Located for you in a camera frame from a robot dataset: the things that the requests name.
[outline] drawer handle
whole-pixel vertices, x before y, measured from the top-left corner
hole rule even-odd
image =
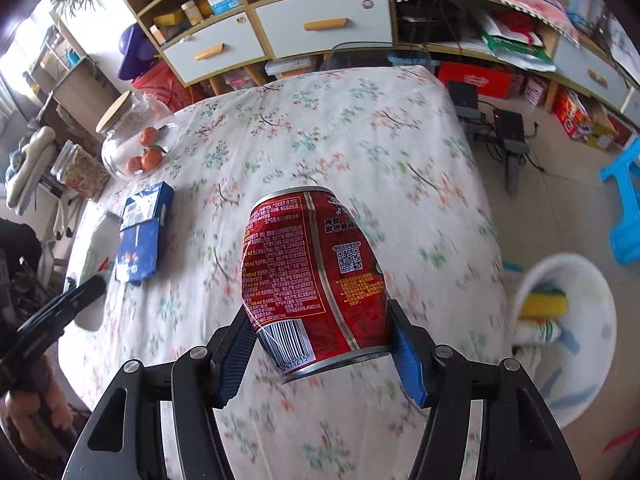
[[[207,59],[208,57],[215,56],[216,54],[220,54],[220,52],[222,52],[222,49],[224,47],[225,47],[225,44],[220,43],[219,45],[212,46],[207,50],[203,50],[202,52],[197,53],[194,57],[197,61],[200,61],[201,59]]]
[[[604,79],[601,75],[596,74],[591,68],[587,70],[587,74],[591,79],[593,79],[600,86],[604,86],[604,88],[609,88],[609,83]]]
[[[330,30],[331,28],[344,28],[349,23],[348,18],[335,18],[333,20],[319,20],[318,22],[306,22],[302,27],[306,31]]]

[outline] glass jar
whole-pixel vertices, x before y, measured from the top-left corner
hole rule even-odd
[[[191,23],[192,27],[193,25],[197,25],[202,20],[204,20],[202,14],[200,13],[200,9],[196,7],[196,3],[193,0],[189,0],[187,3],[182,4],[181,8],[187,16],[187,20],[189,20],[189,23]]]
[[[104,113],[95,130],[106,135],[102,161],[115,178],[131,181],[155,171],[180,134],[174,115],[160,101],[126,91]]]
[[[68,140],[53,163],[51,174],[88,200],[97,201],[109,181],[109,172],[82,146]]]

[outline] blue plastic stool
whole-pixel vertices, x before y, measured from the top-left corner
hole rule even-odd
[[[640,260],[640,190],[636,191],[631,182],[632,175],[640,178],[640,168],[636,163],[638,155],[640,139],[636,139],[608,168],[600,170],[600,179],[603,182],[610,176],[615,177],[622,200],[622,221],[609,235],[613,256],[621,265]]]

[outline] white drawer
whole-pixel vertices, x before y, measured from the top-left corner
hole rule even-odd
[[[222,51],[205,59],[196,56],[223,44]],[[164,51],[185,84],[193,84],[214,72],[264,56],[245,12],[209,25]]]
[[[640,92],[635,88],[629,91],[629,96],[626,99],[625,105],[622,107],[622,113],[633,124],[640,127]]]
[[[255,10],[276,57],[331,50],[345,41],[392,41],[388,0],[281,0]],[[342,28],[304,28],[340,18],[347,20]]]
[[[586,47],[576,47],[560,37],[554,56],[559,75],[583,86],[616,110],[620,110],[628,93],[624,78]]]

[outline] blue gripper pad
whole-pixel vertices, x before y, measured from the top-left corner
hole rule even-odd
[[[251,324],[246,322],[233,341],[220,370],[220,388],[218,402],[220,408],[226,406],[229,400],[238,393],[244,371],[246,370],[251,352],[254,351],[256,335]]]
[[[422,364],[415,354],[408,337],[400,330],[398,324],[393,324],[393,331],[394,346],[391,351],[391,357],[396,364],[402,387],[418,407],[423,408],[427,402],[427,390],[422,383]]]

